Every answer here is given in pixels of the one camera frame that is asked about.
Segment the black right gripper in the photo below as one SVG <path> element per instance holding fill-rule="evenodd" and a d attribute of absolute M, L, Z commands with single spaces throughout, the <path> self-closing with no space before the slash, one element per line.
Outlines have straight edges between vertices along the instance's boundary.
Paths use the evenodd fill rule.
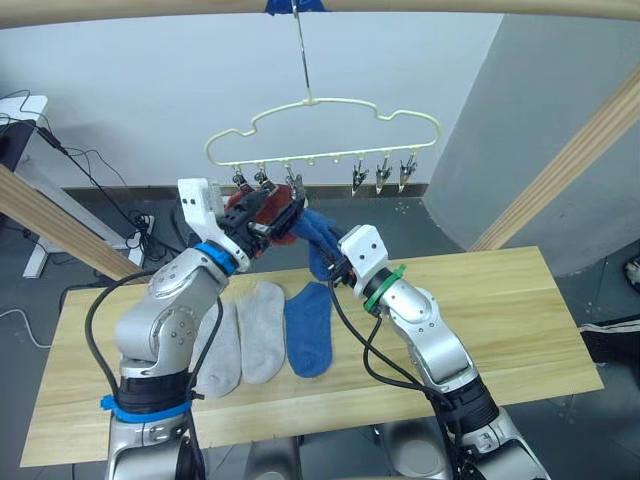
<path fill-rule="evenodd" d="M 329 285 L 337 286 L 343 284 L 347 286 L 354 286 L 357 282 L 353 265 L 344 255 L 329 265 L 327 270 L 329 272 Z"/>

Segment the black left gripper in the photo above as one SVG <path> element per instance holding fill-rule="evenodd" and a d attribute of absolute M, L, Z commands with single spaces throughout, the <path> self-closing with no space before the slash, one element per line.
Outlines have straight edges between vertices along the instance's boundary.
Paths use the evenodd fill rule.
<path fill-rule="evenodd" d="M 228 205 L 218 223 L 248 258 L 260 257 L 269 241 L 282 240 L 297 224 L 305 201 L 304 197 L 292 200 L 275 218 L 275 193 L 254 190 Z"/>

